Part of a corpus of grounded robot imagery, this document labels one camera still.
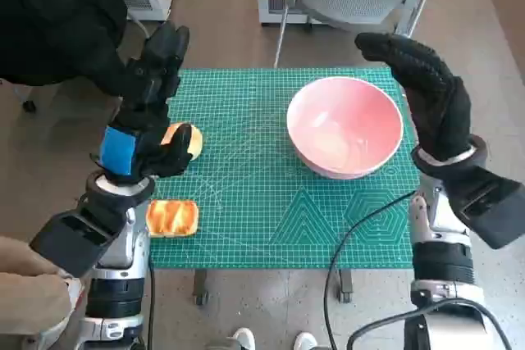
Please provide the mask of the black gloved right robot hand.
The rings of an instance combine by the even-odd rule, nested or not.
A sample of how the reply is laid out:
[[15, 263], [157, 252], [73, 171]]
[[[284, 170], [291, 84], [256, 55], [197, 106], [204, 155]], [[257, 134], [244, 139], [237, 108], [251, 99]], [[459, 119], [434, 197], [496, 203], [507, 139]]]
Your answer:
[[365, 60], [387, 64], [404, 88], [425, 153], [445, 162], [470, 149], [468, 92], [434, 49], [397, 34], [361, 33], [354, 42]]

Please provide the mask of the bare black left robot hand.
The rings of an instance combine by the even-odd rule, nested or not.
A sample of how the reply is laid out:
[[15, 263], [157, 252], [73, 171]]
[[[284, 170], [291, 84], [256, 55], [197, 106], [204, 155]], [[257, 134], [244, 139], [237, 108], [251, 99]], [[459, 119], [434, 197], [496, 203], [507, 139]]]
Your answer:
[[167, 100], [179, 88], [189, 39], [188, 27], [168, 21], [145, 41], [140, 58], [128, 61], [130, 91], [104, 131], [99, 154], [92, 157], [110, 181], [134, 184], [149, 176], [181, 175], [193, 158], [188, 123], [162, 143], [171, 124]]

